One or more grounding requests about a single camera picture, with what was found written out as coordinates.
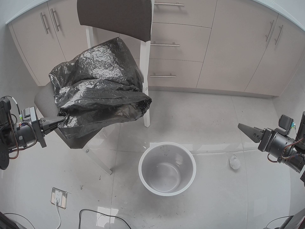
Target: black trash bag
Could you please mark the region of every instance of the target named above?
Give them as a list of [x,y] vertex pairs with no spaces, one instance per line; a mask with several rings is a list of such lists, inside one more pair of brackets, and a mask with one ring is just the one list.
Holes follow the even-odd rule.
[[142,93],[139,69],[128,47],[117,37],[94,46],[49,74],[58,124],[67,139],[78,138],[117,123],[142,117],[152,102]]

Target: metal handle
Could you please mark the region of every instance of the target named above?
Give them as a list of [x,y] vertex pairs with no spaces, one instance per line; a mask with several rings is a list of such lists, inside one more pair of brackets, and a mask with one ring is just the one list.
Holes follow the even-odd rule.
[[45,16],[45,14],[40,13],[40,17],[41,17],[41,20],[42,20],[42,23],[43,23],[44,30],[45,30],[45,32],[46,32],[47,34],[49,34],[48,30],[49,30],[50,28],[49,28],[49,27],[47,28],[47,26],[45,25],[45,21],[44,21],[44,18],[43,18],[44,16]]
[[180,45],[176,44],[175,42],[173,42],[173,44],[162,44],[162,43],[153,42],[150,45],[151,46],[165,46],[165,47],[180,47]]
[[283,28],[284,28],[284,25],[282,25],[282,27],[280,27],[281,31],[280,31],[280,34],[278,35],[278,38],[277,38],[277,39],[274,39],[276,45],[278,44],[278,41],[279,41],[280,36],[281,36],[281,34],[282,34]]
[[56,27],[56,30],[57,31],[59,31],[59,24],[57,24],[57,21],[56,21],[56,18],[55,18],[55,15],[54,15],[54,13],[56,12],[56,10],[53,10],[53,9],[51,9],[51,14],[52,14],[52,17],[53,17],[53,20],[54,20],[54,24],[55,24],[55,27]]
[[168,3],[168,2],[155,2],[155,5],[168,5],[168,6],[181,6],[184,7],[182,3]]
[[156,75],[156,74],[154,74],[154,75],[151,75],[151,76],[149,76],[149,77],[156,77],[156,78],[176,78],[176,76],[175,76],[175,75],[172,75],[172,74],[170,74],[170,75]]
[[266,42],[268,42],[270,40],[269,37],[272,35],[271,31],[272,31],[272,28],[273,28],[274,20],[272,22],[270,21],[270,23],[271,23],[271,28],[270,28],[269,34],[266,35],[266,37],[267,37]]

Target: chair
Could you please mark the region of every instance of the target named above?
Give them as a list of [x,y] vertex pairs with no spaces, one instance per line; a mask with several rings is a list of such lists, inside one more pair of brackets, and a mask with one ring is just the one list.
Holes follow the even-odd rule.
[[[122,33],[141,40],[140,72],[143,77],[143,92],[148,95],[148,63],[154,0],[78,0],[77,10],[81,25],[86,26],[88,48],[94,46],[93,27]],[[48,83],[35,96],[35,104],[44,117],[57,116],[52,84]],[[144,124],[150,125],[149,110],[144,115]],[[65,139],[57,129],[55,132],[72,149],[80,149],[100,130],[80,138]],[[89,149],[83,149],[109,175],[112,171]]]

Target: bucket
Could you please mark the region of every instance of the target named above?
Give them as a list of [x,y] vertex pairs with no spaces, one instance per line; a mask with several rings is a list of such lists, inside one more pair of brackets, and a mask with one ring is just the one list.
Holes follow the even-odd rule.
[[160,196],[182,193],[192,184],[195,174],[193,155],[177,143],[162,142],[150,147],[139,162],[139,176],[143,185]]

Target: power outlet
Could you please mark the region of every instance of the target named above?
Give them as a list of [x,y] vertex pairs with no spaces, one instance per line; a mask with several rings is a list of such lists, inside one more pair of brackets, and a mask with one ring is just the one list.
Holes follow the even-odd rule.
[[53,187],[52,195],[51,195],[51,204],[55,204],[55,202],[58,201],[59,207],[66,208],[67,195],[68,195],[67,192]]
[[61,206],[61,203],[63,201],[63,193],[58,191],[58,190],[55,190],[55,201],[58,202],[58,205]]

